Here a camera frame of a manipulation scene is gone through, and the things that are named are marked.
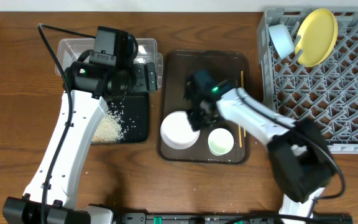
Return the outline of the yellow plate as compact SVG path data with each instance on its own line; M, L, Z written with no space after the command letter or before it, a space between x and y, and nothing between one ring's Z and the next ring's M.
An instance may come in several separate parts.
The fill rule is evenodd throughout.
M298 29L300 40L295 46L298 63L313 67L322 63L333 51L338 35L338 24L328 9L320 8L310 13Z

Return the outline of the white pink bowl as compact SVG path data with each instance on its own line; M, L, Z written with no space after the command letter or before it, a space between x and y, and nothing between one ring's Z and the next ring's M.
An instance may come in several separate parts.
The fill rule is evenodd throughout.
M172 149L188 149L198 140L200 131L194 131L185 111L174 111L161 124L162 141Z

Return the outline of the light blue rice bowl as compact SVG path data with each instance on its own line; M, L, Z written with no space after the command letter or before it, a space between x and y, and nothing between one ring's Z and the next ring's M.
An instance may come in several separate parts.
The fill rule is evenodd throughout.
M290 33L285 25L278 24L269 26L268 31L273 45L281 59L289 56L295 50Z

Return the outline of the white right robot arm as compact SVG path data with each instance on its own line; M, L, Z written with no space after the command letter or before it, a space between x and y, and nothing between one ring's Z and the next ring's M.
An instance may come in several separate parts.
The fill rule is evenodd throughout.
M218 82L207 70L186 79L185 99L191 101L187 114L193 130L230 121L264 145L275 181L284 193L276 218L283 223L314 223L315 203L324 199L325 187L341 170L312 119L282 116L233 81Z

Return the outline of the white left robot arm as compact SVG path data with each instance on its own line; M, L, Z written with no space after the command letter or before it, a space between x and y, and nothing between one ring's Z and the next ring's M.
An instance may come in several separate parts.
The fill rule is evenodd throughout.
M109 102L155 91L151 63L135 62L139 45L124 31L100 26L94 47L68 68L57 64L64 92L58 121L44 158L22 197L8 197L2 214L8 223L112 223L102 205L76 208L78 184L93 136Z

